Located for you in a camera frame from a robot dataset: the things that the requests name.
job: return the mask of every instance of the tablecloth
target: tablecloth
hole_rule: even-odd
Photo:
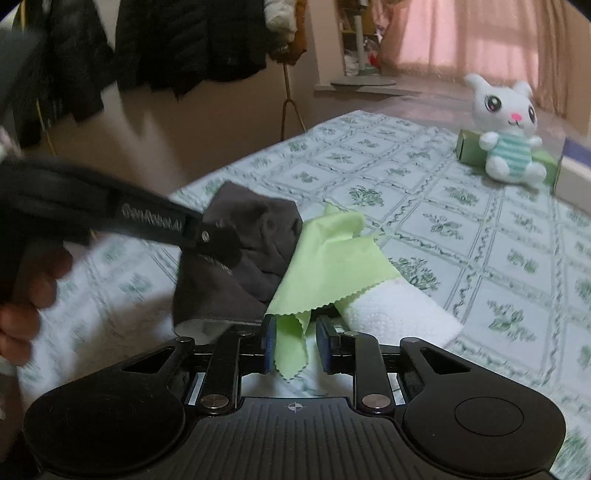
[[[591,220],[547,189],[504,186],[461,165],[455,140],[443,128],[352,112],[218,170],[173,199],[202,210],[232,180],[294,200],[304,219],[321,214],[325,202],[363,212],[365,233],[401,273],[463,322],[452,352],[556,402],[567,436],[553,471],[586,478]],[[73,252],[75,268],[60,282],[56,306],[43,313],[33,360],[19,371],[27,403],[174,336],[178,249],[109,235]],[[310,365],[295,379],[250,375],[243,394],[350,394],[349,377],[322,373],[313,331],[308,343]]]

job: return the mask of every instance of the brown garment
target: brown garment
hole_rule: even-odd
[[[283,48],[273,51],[269,56],[278,63],[295,65],[300,57],[306,52],[306,5],[308,0],[296,0],[295,3],[295,38]]]
[[[259,323],[291,261],[302,221],[294,202],[224,183],[203,221],[236,229],[240,262],[231,270],[195,250],[183,251],[173,300],[175,327],[186,320]]]

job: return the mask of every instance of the black puffer jacket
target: black puffer jacket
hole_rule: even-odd
[[[113,50],[93,0],[52,0],[45,11],[42,0],[26,2],[26,27],[47,34],[41,55],[41,74],[23,85],[27,101],[15,106],[19,141],[23,146],[39,142],[40,127],[35,100],[44,119],[56,122],[72,113],[77,122],[103,109],[101,91],[115,81]],[[13,28],[20,29],[20,13]]]
[[[115,36],[120,90],[148,82],[177,96],[255,74],[269,45],[263,0],[121,0]]]

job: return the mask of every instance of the ribbed black surface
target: ribbed black surface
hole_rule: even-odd
[[[59,478],[45,474],[40,480]],[[423,461],[404,443],[389,420],[359,415],[344,398],[246,398],[236,413],[198,422],[187,442],[160,464],[125,478],[452,480],[461,477],[440,472]],[[540,473],[531,479],[550,478],[549,474]]]

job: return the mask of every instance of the light green microfiber cloth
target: light green microfiber cloth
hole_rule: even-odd
[[[277,316],[275,366],[287,379],[308,364],[304,335],[312,310],[334,303],[385,280],[398,278],[369,236],[359,236],[364,218],[326,205],[308,220],[267,313]]]

